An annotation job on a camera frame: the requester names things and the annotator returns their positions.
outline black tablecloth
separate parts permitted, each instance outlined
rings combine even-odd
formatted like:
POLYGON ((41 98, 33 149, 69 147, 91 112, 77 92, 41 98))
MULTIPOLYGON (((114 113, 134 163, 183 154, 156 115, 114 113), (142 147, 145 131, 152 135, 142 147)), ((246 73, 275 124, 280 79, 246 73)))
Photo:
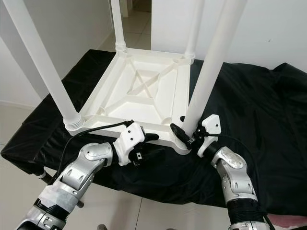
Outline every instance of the black tablecloth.
MULTIPOLYGON (((89 50, 68 73, 63 84, 77 111, 106 70, 114 53, 89 50)), ((191 66, 190 95, 202 61, 191 66)), ((307 74, 286 63, 273 70, 224 63, 203 117, 218 114, 222 133, 242 140, 255 156, 260 170, 261 198, 274 214, 307 216, 307 74)), ((1 155, 26 173, 40 174, 44 166, 58 169, 70 135, 48 95, 29 115, 1 155)), ((74 140, 66 161, 89 142, 113 141, 87 135, 74 140)), ((231 140, 220 138, 250 159, 231 140)), ((147 144, 148 150, 161 148, 147 144)), ((124 190, 160 202, 195 202, 224 207, 217 171, 195 153, 181 156, 165 148, 160 156, 134 168, 118 165, 96 174, 96 184, 124 190)))

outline tile floor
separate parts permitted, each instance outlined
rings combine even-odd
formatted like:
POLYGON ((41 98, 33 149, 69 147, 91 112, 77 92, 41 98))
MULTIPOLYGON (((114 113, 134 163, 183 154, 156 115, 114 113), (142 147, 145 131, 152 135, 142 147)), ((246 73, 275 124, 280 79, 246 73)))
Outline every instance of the tile floor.
MULTIPOLYGON (((151 49, 151 13, 133 12, 123 18, 123 28, 127 47, 151 49)), ((99 49, 115 51, 114 34, 99 49)), ((0 106, 0 150, 30 113, 0 106)), ((0 157, 0 230, 14 229, 44 186, 34 175, 0 157)), ((226 230, 229 226, 224 208, 163 204, 95 184, 85 194, 84 203, 84 208, 76 207, 69 216, 65 230, 95 230, 98 224, 105 224, 108 230, 226 230)))

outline white wall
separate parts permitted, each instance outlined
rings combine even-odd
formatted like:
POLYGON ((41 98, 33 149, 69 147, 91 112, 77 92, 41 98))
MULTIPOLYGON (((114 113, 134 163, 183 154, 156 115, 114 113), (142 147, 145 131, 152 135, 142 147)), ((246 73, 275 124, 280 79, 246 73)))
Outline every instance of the white wall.
MULTIPOLYGON (((97 49, 113 30, 108 0, 24 1, 61 79, 89 49, 97 49)), ((32 94, 38 94, 43 99, 48 94, 47 88, 1 0, 0 37, 35 89, 32 94)), ((18 75, 21 82, 26 81, 21 79, 24 75, 18 75)), ((11 97, 5 89, 6 80, 0 77, 0 101, 10 98, 14 99, 12 103, 22 102, 29 92, 16 86, 19 98, 17 95, 11 97)))
POLYGON ((40 98, 0 37, 0 104, 6 103, 36 107, 40 98))
MULTIPOLYGON (((183 53, 194 0, 153 0, 152 50, 183 53)), ((205 0, 196 58, 204 59, 223 0, 205 0)), ((226 62, 268 68, 288 62, 307 72, 307 1, 249 0, 226 62)))

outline black cable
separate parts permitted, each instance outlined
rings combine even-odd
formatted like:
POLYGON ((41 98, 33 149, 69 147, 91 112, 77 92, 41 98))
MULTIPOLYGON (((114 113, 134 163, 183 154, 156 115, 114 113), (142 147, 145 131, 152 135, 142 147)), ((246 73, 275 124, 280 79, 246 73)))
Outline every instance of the black cable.
MULTIPOLYGON (((209 137, 221 137, 221 138, 229 138, 229 139, 232 139, 236 142, 238 142, 239 144, 241 144, 245 149, 246 151, 248 152, 250 158, 251 158, 251 161, 254 165, 254 170, 255 170, 255 174, 256 174, 256 196, 258 198, 258 203, 259 205, 261 206, 261 198, 260 198, 260 192, 259 192, 259 171, 258 171, 258 166, 256 164, 256 160, 253 156, 253 154, 250 152, 250 150, 248 149, 248 147, 242 142, 240 141, 239 139, 237 138, 234 138, 232 136, 228 136, 228 135, 223 135, 223 134, 211 134, 211 133, 206 133, 206 136, 209 136, 209 137)), ((268 218, 267 215, 264 215, 264 219, 267 221, 268 225, 270 226, 270 229, 271 230, 275 230, 275 227, 272 225, 270 219, 268 218)))
POLYGON ((108 125, 108 126, 100 126, 100 127, 97 127, 97 128, 91 128, 91 129, 88 129, 86 131, 82 131, 78 134, 76 134, 75 136, 72 136, 67 142, 66 142, 66 145, 64 147, 64 150, 62 152, 62 156, 61 156, 61 160, 60 160, 60 163, 59 163, 59 170, 57 172, 57 177, 59 177, 59 175, 61 174, 62 170, 63 170, 63 164, 64 164, 64 159, 65 159, 65 156, 66 156, 66 148, 68 147, 69 143, 74 139, 74 138, 77 138, 77 137, 80 137, 86 133, 90 133, 90 132, 94 132, 94 131, 97 131, 97 130, 100 130, 100 129, 106 129, 106 128, 113 128, 113 127, 117 127, 117 126, 121 126, 121 125, 125 125, 125 126, 129 126, 133 123, 133 121, 124 121, 124 122, 120 122, 120 123, 117 123, 117 124, 113 124, 113 125, 108 125))

